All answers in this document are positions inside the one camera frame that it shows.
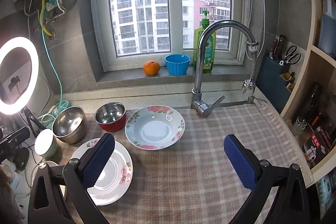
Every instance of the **green cord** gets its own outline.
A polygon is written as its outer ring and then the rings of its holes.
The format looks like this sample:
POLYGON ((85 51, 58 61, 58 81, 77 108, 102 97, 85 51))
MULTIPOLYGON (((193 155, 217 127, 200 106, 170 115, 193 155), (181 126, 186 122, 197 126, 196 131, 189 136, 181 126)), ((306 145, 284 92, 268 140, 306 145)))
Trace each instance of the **green cord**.
MULTIPOLYGON (((46 7, 47 7, 47 5, 45 5, 44 9, 42 9, 42 11, 41 11, 42 22, 43 22, 44 10, 45 10, 46 7)), ((58 74, 57 74, 57 72, 55 70, 53 62, 51 61, 51 58, 49 56, 48 48, 47 48, 47 45, 46 45, 46 42, 45 42, 44 31, 43 31, 43 23, 42 22, 40 22, 40 25, 41 25, 41 28, 42 28, 42 38, 43 38, 44 47, 45 47, 45 50, 47 52, 47 56, 48 56, 49 62, 51 64, 51 67, 52 67, 53 71, 55 72, 55 75, 57 77, 57 80, 58 80, 58 83, 59 83, 59 87, 60 87, 60 101, 56 104, 56 108, 57 108, 56 115, 53 115, 53 114, 50 114, 50 113, 46 113, 46 114, 42 115, 41 117, 39 117, 39 119, 41 119, 41 123, 46 123, 45 127, 51 129, 53 127, 53 123, 54 123, 56 117, 58 116, 58 114, 60 114, 64 109, 67 109, 69 107, 69 102, 66 101, 66 100, 62 101, 62 92, 63 92, 62 91, 62 84, 61 84, 61 81, 60 81, 60 79, 58 77, 58 74), (45 117, 51 117, 52 119, 44 121, 45 117)))

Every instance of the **floral bowl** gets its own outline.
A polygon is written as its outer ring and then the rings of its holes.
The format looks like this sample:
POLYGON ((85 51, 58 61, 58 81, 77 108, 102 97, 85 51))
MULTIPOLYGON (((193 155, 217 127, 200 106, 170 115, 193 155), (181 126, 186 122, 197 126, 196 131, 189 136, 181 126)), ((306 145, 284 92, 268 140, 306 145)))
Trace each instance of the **floral bowl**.
POLYGON ((148 106, 134 112, 127 120, 125 133, 134 146, 160 150, 176 143, 183 135, 182 115, 167 106, 148 106))

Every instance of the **tablecloth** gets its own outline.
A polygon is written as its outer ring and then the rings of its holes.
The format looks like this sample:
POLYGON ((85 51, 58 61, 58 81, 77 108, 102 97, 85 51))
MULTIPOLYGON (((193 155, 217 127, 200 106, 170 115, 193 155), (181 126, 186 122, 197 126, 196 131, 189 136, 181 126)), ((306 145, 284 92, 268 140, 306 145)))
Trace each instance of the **tablecloth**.
MULTIPOLYGON (((195 110, 178 111, 186 127, 181 139, 169 148, 141 150, 127 140, 124 129, 113 133, 129 151, 134 173, 122 198, 99 207, 110 223, 229 223, 250 190, 242 186, 224 153, 223 140, 228 134, 235 134, 259 159, 284 167, 296 162, 307 172, 288 128, 267 107, 217 108, 207 118, 198 117, 195 110)), ((54 161, 65 164, 81 144, 104 134, 93 114, 86 116, 87 135, 72 145, 58 141, 54 161)), ((256 223, 265 219, 275 193, 274 187, 256 223)), ((66 204, 74 221, 82 223, 69 195, 66 204)))

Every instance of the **blue silicone cup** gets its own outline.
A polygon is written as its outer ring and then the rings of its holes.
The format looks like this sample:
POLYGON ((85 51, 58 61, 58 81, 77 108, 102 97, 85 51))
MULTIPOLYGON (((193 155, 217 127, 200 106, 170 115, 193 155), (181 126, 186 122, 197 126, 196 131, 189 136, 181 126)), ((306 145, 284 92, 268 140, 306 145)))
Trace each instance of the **blue silicone cup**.
POLYGON ((182 54, 171 54, 165 58, 170 75, 185 75, 190 63, 190 57, 182 54))

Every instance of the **chrome faucet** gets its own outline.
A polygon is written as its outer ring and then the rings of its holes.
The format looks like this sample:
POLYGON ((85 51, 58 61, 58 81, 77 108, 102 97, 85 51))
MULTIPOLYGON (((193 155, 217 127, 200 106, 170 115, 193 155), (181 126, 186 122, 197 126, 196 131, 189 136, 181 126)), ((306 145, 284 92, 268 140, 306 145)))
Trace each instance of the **chrome faucet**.
POLYGON ((223 27, 232 27, 240 30, 247 37, 247 44, 249 51, 251 52, 253 58, 253 67, 250 74, 250 78, 246 79, 241 88, 243 94, 248 94, 252 96, 255 90, 255 68, 256 68, 256 60, 258 53, 258 42, 255 41, 251 31, 242 23, 234 21, 234 20, 219 20, 210 26, 208 26, 201 37, 199 38, 199 45, 197 51, 197 62, 196 62, 196 76, 195 76, 195 84, 192 89, 192 99, 191 99, 191 109, 196 109, 198 114, 205 118, 210 115, 212 110, 217 107, 221 101, 225 98, 222 95, 219 99, 217 99, 213 105, 209 106, 208 104, 202 101, 202 92, 201 92, 201 84, 202 84, 202 74, 203 74, 203 65, 204 65, 204 55, 205 55, 205 46, 206 42, 210 35, 216 30, 223 27))

